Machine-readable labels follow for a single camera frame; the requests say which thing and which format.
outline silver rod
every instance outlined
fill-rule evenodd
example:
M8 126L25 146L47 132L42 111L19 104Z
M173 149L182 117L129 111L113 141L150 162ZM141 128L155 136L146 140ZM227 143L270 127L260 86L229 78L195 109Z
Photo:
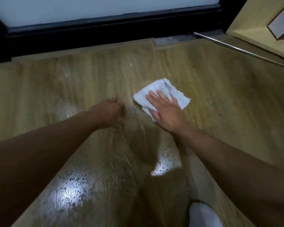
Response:
M238 47L235 47L235 46L232 46L232 45L230 45L230 44L224 43L224 42L222 42L222 41L216 40L216 39L214 39L214 38L205 36L205 35L203 35L203 34L200 34L200 33L197 33L197 32L194 32L193 34L196 35L196 36L199 36L199 37L208 39L208 40L210 40L210 41L216 42L216 43L218 43L218 44L224 45L224 46L226 46L226 47L232 48L232 49L237 50L237 51L239 51L239 52L248 54L248 55L250 55L250 56L257 57L257 58L260 58L260 59L262 59L262 60L268 61L268 62L270 62L270 63L276 64L276 65L278 65L278 66L284 67L284 64L282 64L282 63L279 63L279 62L277 62L277 61L273 61L273 60L270 60L270 59L268 59L268 58L259 56L259 55L257 55L257 54L248 52L248 51L246 51L246 50L240 49L240 48L238 48Z

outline person's left arm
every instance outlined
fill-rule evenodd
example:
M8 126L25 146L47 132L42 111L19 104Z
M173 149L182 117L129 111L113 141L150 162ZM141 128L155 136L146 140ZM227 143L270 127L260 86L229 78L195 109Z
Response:
M96 130L123 122L124 103L108 99L89 111L0 142L0 226L11 226Z

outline folded towel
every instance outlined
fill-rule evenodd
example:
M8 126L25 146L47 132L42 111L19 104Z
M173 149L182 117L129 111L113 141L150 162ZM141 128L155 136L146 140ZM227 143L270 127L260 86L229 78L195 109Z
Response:
M190 99L187 98L182 92L178 91L168 79L164 78L162 80L156 80L155 82L144 87L138 93L135 93L133 96L133 99L142 106L142 110L151 117L153 122L156 120L152 117L148 109L152 109L154 111L157 111L157 109L146 99L146 95L148 95L149 91L153 91L155 94L157 94L157 90L162 91L162 93L166 95L170 101L171 97L169 93L172 94L178 100L178 104L182 110L190 102Z

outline black frame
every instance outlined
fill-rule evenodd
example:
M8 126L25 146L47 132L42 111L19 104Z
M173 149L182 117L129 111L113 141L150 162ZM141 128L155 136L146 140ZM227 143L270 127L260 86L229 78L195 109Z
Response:
M8 28L0 21L0 62L80 47L228 29L247 0Z

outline hand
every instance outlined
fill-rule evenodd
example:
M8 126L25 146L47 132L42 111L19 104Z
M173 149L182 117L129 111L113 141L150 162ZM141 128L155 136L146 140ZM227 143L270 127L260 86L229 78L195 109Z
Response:
M89 111L94 113L98 129L102 129L124 122L124 119L120 117L123 106L123 102L112 98L92 106Z
M184 112L181 110L177 99L170 94L172 102L160 91L157 90L159 96L153 91L149 91L146 99L158 110L149 110L157 123L164 129L178 133L181 127L187 124Z

